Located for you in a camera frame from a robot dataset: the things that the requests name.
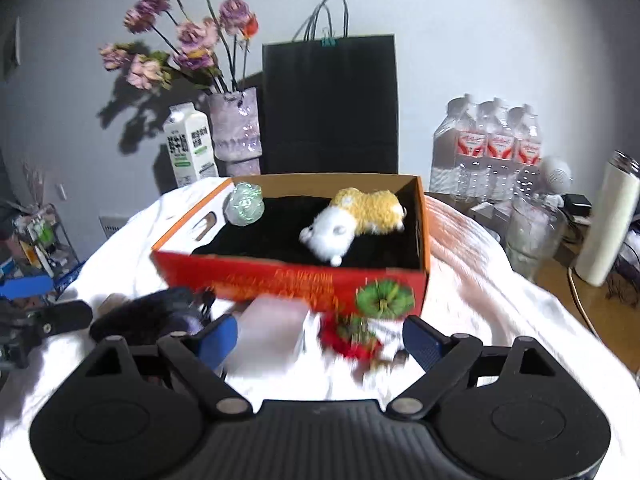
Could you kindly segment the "green glass ball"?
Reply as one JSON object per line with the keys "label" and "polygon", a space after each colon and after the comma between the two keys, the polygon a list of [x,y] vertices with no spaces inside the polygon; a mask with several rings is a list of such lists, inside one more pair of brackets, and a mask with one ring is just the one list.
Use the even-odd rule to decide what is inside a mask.
{"label": "green glass ball", "polygon": [[236,184],[224,203],[224,218],[234,226],[249,226],[262,218],[264,211],[262,188],[257,184]]}

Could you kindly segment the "translucent white plastic container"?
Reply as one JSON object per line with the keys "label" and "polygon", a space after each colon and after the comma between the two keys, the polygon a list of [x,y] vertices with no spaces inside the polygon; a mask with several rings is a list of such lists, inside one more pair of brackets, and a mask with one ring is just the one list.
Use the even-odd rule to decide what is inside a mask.
{"label": "translucent white plastic container", "polygon": [[224,360],[228,376],[256,378],[284,373],[302,348],[308,304],[297,298],[262,295],[239,316],[238,340]]}

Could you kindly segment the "water bottle pack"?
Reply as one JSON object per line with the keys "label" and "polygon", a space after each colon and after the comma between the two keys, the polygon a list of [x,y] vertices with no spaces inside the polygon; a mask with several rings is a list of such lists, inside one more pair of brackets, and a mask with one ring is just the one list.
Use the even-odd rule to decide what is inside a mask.
{"label": "water bottle pack", "polygon": [[501,203],[532,195],[542,161],[533,107],[499,98],[477,104],[465,94],[447,104],[433,134],[430,191],[457,200]]}

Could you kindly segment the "yellow white plush toy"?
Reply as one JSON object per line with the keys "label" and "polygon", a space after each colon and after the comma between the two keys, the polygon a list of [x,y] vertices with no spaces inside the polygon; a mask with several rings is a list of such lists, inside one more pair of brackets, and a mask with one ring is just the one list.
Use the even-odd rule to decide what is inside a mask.
{"label": "yellow white plush toy", "polygon": [[329,206],[299,233],[299,241],[321,262],[337,268],[361,235],[385,235],[405,229],[406,208],[390,192],[365,193],[343,188]]}

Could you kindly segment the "clear glass cup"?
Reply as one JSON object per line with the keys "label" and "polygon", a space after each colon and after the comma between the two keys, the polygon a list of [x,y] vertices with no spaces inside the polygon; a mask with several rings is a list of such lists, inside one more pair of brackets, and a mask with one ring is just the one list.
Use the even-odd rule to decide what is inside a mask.
{"label": "clear glass cup", "polygon": [[512,270],[535,281],[541,265],[558,250],[565,228],[566,218],[558,207],[515,196],[506,232],[506,256]]}

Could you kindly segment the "black paper bag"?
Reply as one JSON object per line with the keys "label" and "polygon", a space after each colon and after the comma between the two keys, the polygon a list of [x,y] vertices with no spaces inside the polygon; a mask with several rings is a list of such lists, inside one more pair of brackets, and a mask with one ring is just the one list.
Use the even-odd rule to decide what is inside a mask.
{"label": "black paper bag", "polygon": [[397,174],[399,115],[395,39],[333,29],[320,44],[321,0],[290,42],[262,48],[262,172]]}

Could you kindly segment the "white round speaker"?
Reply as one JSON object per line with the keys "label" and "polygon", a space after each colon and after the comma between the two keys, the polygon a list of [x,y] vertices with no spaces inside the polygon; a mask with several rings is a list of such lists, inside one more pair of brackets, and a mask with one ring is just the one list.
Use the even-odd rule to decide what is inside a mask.
{"label": "white round speaker", "polygon": [[540,164],[537,197],[546,205],[562,208],[563,196],[570,192],[573,175],[570,166],[556,156],[546,156]]}

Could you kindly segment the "red cardboard box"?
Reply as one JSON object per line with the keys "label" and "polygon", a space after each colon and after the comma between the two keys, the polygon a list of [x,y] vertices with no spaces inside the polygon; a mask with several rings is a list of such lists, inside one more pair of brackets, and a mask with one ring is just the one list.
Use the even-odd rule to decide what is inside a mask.
{"label": "red cardboard box", "polygon": [[406,207],[405,233],[413,266],[367,261],[356,268],[288,263],[250,256],[201,255],[226,223],[224,202],[241,178],[204,180],[205,192],[155,242],[151,259],[169,286],[212,290],[221,299],[253,300],[262,294],[297,298],[311,310],[369,318],[405,318],[421,313],[431,273],[426,197],[422,180],[406,174],[263,174],[248,183],[265,198],[312,196],[332,200],[341,188],[389,190]]}

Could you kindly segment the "teal binder clip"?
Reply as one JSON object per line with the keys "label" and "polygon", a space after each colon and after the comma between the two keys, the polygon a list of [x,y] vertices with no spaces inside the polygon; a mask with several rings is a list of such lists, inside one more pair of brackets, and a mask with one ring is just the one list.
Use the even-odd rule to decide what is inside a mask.
{"label": "teal binder clip", "polygon": [[335,46],[335,38],[334,38],[334,33],[332,28],[326,27],[325,29],[323,29],[320,44],[324,48],[330,48]]}

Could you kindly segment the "white thermos bottle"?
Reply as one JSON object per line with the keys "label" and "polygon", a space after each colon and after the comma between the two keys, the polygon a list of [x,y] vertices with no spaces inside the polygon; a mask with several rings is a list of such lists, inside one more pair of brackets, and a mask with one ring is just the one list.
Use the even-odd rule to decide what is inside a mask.
{"label": "white thermos bottle", "polygon": [[594,287],[604,284],[626,238],[639,199],[639,163],[615,151],[604,180],[584,244],[574,265],[577,275]]}

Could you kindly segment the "white towel cloth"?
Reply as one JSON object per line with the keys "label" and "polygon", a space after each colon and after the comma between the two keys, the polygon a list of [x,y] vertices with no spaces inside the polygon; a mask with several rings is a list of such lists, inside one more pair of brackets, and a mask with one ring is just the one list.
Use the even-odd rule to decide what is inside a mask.
{"label": "white towel cloth", "polygon": [[[111,294],[128,298],[165,288],[150,259],[151,246],[221,180],[177,188],[135,214],[85,263],[65,295],[93,308]],[[468,333],[486,344],[532,336],[599,404],[612,438],[598,474],[635,479],[639,465],[639,388],[634,376],[542,288],[514,273],[500,245],[476,222],[429,198],[431,277],[422,318],[445,334]],[[41,405],[92,350],[85,330],[54,336],[9,374],[1,390],[1,475],[42,476],[28,430]]]}

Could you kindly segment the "dark blue pouch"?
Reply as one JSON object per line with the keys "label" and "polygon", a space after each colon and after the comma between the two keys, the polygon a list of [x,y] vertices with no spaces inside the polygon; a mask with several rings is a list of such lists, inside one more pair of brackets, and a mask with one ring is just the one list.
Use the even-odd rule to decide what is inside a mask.
{"label": "dark blue pouch", "polygon": [[97,318],[89,328],[95,342],[121,336],[130,346],[155,344],[163,336],[181,332],[197,334],[212,322],[216,295],[212,290],[194,292],[171,287],[125,302]]}

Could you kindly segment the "purple glass vase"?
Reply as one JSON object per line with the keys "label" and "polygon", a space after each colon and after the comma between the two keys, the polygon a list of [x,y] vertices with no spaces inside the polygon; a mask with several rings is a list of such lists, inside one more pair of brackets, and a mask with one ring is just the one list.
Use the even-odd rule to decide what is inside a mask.
{"label": "purple glass vase", "polygon": [[207,98],[216,159],[230,177],[260,174],[262,138],[255,88]]}

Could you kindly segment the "dried pink flower bouquet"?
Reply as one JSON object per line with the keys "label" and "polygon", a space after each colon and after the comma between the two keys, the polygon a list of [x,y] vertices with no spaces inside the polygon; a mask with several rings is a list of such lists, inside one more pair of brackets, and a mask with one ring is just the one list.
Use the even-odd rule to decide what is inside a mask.
{"label": "dried pink flower bouquet", "polygon": [[244,0],[224,0],[218,8],[205,3],[208,14],[195,21],[182,0],[138,0],[122,24],[133,35],[152,32],[168,49],[150,50],[140,41],[106,44],[99,48],[104,70],[144,91],[169,89],[177,79],[207,94],[238,91],[259,30],[257,14]]}

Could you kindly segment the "red artificial rose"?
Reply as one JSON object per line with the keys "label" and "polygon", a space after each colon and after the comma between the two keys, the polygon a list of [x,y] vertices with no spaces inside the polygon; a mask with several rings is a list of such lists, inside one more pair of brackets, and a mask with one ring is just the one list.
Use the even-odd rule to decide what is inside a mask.
{"label": "red artificial rose", "polygon": [[323,349],[330,349],[345,359],[369,362],[383,349],[382,342],[367,321],[358,315],[323,315],[318,338]]}

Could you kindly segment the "white milk carton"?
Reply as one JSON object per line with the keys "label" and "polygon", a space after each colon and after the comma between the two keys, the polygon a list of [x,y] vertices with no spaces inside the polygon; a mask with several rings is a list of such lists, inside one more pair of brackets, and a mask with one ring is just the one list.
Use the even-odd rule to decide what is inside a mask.
{"label": "white milk carton", "polygon": [[208,118],[193,103],[169,107],[163,129],[179,188],[204,178],[218,177]]}

